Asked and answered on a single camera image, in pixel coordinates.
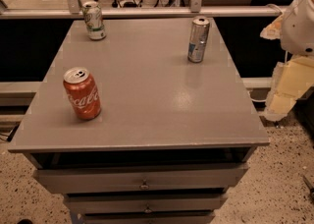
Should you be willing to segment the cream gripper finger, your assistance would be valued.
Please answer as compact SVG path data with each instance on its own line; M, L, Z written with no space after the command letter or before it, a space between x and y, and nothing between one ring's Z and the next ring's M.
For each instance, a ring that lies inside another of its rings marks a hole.
M282 30L282 20L283 15L275 18L270 24L268 24L265 28L260 32L260 36L265 39L280 39L281 38L281 30Z
M278 63L266 98L264 117L273 122L282 120L313 85L313 56L293 55L286 63Z

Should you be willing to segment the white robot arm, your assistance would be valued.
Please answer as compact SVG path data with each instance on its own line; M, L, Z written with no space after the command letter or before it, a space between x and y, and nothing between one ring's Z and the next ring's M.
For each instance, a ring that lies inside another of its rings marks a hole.
M280 121L314 85L314 0L293 0L260 36L278 39L286 54L291 54L273 71L263 112L267 120Z

